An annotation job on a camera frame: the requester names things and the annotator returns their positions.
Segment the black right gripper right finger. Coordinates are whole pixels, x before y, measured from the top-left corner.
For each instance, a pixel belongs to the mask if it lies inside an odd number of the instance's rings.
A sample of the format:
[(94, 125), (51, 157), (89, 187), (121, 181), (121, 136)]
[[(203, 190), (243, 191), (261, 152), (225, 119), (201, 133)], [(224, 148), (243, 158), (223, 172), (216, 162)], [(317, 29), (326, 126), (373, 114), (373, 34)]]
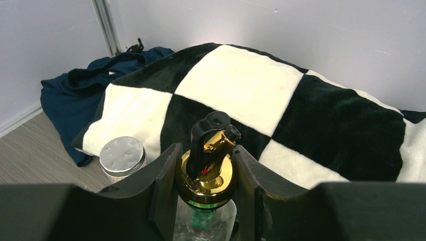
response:
[(240, 240), (425, 240), (425, 185), (326, 182), (300, 187), (233, 151)]

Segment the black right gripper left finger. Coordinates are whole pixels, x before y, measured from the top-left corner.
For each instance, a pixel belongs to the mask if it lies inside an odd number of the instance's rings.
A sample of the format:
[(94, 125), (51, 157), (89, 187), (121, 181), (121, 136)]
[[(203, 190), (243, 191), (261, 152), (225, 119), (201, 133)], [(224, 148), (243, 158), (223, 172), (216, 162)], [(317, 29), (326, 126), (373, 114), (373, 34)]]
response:
[(1, 186), (1, 240), (172, 240), (180, 143), (101, 192), (73, 184)]

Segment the gold-top clear glass bottle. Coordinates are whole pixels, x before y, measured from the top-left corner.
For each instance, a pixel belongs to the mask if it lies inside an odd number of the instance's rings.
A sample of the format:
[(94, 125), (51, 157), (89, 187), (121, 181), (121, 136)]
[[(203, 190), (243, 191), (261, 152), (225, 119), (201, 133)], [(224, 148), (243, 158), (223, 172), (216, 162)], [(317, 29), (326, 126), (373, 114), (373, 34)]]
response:
[(222, 111), (192, 127), (190, 150), (175, 169), (179, 197), (173, 240), (230, 240), (237, 216), (231, 198), (238, 183), (231, 152), (240, 137)]

